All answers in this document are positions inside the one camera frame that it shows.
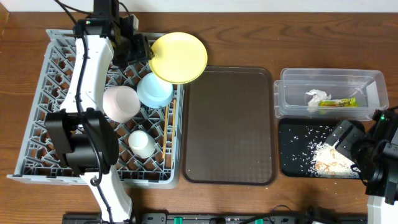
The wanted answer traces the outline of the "yellow plate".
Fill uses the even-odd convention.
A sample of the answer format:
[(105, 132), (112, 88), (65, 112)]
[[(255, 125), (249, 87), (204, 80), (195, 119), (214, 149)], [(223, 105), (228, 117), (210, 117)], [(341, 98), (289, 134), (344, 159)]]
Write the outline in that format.
[(194, 81), (205, 70), (208, 53), (194, 35), (173, 32), (159, 37), (152, 44), (154, 57), (149, 65), (154, 74), (173, 84)]

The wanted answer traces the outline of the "yellow green snack wrapper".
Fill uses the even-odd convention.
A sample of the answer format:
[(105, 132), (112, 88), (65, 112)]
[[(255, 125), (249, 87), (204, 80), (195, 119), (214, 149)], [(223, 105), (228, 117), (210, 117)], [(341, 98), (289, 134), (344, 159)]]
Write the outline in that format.
[(336, 100), (322, 100), (318, 104), (319, 106), (329, 106), (329, 107), (358, 107), (358, 103), (356, 102), (356, 98), (343, 98)]

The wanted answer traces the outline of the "light blue bowl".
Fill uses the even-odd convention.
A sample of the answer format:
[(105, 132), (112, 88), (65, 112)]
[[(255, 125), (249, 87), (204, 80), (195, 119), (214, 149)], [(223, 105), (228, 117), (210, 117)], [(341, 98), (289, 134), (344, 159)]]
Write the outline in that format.
[(160, 79), (153, 72), (148, 73), (137, 85), (140, 101), (153, 109), (166, 107), (174, 97), (173, 85)]

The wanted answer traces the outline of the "white tissue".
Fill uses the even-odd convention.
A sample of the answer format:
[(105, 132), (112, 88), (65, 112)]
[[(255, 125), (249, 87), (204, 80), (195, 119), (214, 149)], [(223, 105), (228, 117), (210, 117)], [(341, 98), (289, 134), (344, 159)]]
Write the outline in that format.
[(313, 113), (317, 110), (318, 105), (321, 101), (330, 100), (331, 95), (328, 95), (325, 91), (312, 89), (305, 93), (306, 95), (312, 96), (312, 99), (308, 102), (307, 110)]

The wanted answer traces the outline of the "pink bowl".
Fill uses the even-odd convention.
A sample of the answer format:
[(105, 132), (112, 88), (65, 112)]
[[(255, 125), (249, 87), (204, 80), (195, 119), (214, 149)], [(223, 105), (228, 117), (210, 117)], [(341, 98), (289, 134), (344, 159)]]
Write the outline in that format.
[(140, 108), (140, 99), (129, 86), (112, 86), (104, 91), (103, 110), (113, 121), (125, 123), (138, 114)]

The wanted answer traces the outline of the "wooden chopstick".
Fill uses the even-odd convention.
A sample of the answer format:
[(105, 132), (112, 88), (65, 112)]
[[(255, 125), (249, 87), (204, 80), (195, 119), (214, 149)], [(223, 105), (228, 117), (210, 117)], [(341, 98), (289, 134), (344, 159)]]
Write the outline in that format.
[(166, 145), (167, 145), (167, 128), (169, 123), (169, 106), (165, 107), (165, 118), (164, 118), (164, 140), (163, 140), (163, 150), (162, 150), (162, 158), (165, 162), (166, 155)]
[(177, 107), (177, 100), (173, 100), (173, 116), (172, 116), (172, 147), (171, 147), (171, 162), (170, 165), (173, 167), (173, 152), (174, 152), (174, 138), (175, 138), (175, 113), (176, 113), (176, 107)]

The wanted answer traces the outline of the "white cup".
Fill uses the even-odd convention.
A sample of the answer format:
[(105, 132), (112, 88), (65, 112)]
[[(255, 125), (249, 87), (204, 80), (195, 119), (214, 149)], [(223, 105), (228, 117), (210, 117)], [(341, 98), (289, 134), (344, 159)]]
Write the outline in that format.
[(155, 153), (155, 140), (145, 131), (137, 130), (129, 135), (129, 147), (134, 155), (147, 159)]

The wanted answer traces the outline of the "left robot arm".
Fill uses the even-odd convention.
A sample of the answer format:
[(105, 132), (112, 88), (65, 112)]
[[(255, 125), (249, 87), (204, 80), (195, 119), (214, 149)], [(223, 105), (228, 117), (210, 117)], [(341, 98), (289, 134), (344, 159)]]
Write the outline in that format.
[(101, 216), (72, 215), (64, 223), (135, 223), (131, 197), (116, 171), (119, 143), (103, 113), (106, 76), (111, 65), (126, 68), (154, 57), (135, 15), (120, 15), (118, 0), (94, 1), (93, 12), (74, 20), (75, 66), (58, 112), (48, 113), (45, 128), (64, 167), (89, 186)]

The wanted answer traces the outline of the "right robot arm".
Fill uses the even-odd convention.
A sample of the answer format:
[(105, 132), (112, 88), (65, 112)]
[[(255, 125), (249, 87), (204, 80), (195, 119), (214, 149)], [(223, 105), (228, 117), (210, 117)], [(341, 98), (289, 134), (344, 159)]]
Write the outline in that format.
[(353, 165), (368, 195), (368, 223), (397, 221), (397, 107), (376, 110), (374, 125), (364, 131), (348, 120), (340, 121), (326, 138)]

